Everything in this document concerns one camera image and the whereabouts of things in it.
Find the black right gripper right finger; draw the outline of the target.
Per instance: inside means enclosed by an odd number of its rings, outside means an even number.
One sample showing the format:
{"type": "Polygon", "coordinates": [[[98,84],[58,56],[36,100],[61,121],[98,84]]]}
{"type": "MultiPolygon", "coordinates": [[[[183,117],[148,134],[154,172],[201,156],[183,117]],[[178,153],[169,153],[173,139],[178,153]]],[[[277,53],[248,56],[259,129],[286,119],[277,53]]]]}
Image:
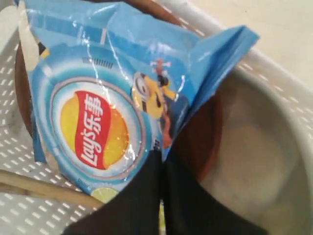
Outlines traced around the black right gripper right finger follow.
{"type": "Polygon", "coordinates": [[[163,193],[168,235],[266,235],[267,230],[237,215],[211,196],[170,152],[164,163],[163,193]]]}

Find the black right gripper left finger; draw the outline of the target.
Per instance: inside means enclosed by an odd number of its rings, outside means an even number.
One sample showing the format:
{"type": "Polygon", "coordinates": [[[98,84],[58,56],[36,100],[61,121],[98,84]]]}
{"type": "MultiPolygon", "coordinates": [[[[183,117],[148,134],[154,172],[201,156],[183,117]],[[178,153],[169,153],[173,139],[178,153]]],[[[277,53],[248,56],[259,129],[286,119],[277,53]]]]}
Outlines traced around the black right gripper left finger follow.
{"type": "Polygon", "coordinates": [[[150,151],[140,171],[110,202],[67,226],[65,235],[157,235],[161,153],[150,151]]]}

